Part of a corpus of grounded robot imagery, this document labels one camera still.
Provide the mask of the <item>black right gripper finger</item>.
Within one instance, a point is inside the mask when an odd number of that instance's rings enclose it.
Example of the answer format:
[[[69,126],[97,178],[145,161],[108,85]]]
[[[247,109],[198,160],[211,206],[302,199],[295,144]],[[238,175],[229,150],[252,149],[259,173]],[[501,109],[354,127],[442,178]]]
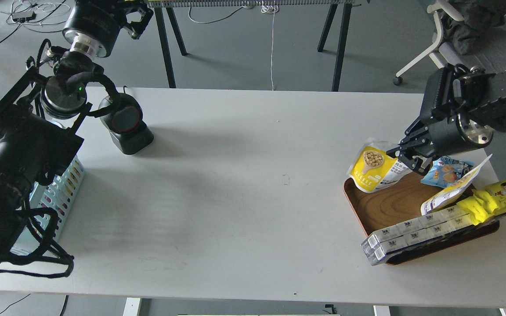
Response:
[[[392,149],[386,151],[389,157],[406,157],[408,159],[423,158],[423,155],[417,151],[420,147],[418,143],[400,143],[396,144]]]
[[[422,156],[405,156],[405,164],[412,172],[425,176],[431,169],[433,158],[424,158]]]

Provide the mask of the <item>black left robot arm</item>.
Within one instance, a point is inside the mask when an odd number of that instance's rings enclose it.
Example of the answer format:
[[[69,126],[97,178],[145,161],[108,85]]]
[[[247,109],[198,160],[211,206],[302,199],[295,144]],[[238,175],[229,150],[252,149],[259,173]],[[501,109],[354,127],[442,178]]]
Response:
[[[73,256],[54,240],[58,212],[30,208],[34,185],[48,186],[74,160],[87,116],[100,118],[116,146],[135,154],[153,141],[139,103],[120,93],[96,57],[108,57],[119,32],[138,39],[153,11],[143,0],[77,0],[62,34],[69,48],[45,39],[25,74],[0,100],[0,264],[65,265]]]

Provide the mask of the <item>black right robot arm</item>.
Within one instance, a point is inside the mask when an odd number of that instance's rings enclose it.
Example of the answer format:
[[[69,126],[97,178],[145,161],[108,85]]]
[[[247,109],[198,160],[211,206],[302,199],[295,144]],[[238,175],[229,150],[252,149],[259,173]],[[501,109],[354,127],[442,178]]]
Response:
[[[426,175],[442,156],[485,148],[506,132],[506,70],[448,64],[427,81],[418,118],[387,155]]]

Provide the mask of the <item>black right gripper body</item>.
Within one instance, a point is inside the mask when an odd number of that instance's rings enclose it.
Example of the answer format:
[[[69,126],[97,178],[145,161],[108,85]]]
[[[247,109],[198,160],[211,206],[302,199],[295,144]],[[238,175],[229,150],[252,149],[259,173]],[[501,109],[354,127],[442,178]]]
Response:
[[[426,84],[418,118],[405,131],[405,143],[418,143],[424,158],[468,152],[488,146],[494,130],[458,113],[452,82],[465,74],[461,65],[447,65],[432,74]]]

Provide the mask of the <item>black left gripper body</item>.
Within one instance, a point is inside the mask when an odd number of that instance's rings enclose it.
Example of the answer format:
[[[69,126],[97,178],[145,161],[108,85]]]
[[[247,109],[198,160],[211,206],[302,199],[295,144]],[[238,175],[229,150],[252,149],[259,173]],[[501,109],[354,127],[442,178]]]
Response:
[[[77,0],[62,34],[70,51],[89,58],[108,57],[122,29],[137,40],[152,17],[153,10],[144,0]]]

